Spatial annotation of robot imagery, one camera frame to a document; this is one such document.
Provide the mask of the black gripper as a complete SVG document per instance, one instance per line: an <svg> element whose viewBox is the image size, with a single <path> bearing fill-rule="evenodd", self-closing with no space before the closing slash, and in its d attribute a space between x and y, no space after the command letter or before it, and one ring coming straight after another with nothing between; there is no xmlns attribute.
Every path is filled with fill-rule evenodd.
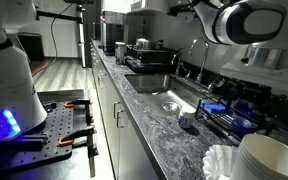
<svg viewBox="0 0 288 180"><path fill-rule="evenodd" d="M276 110L283 108L286 104L286 96L273 95L271 90L271 87L259 84L228 80L222 88L222 97L227 101L245 100L260 109Z"/></svg>

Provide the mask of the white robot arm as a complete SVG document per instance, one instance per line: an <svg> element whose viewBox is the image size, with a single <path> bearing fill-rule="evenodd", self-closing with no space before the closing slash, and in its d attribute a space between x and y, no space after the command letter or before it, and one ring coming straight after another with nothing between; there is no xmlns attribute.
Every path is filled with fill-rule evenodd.
<svg viewBox="0 0 288 180"><path fill-rule="evenodd" d="M278 0L188 0L208 40L224 45L273 47L288 32L288 7ZM33 0L0 0L0 142L16 139L45 121L27 54L8 38L38 17Z"/></svg>

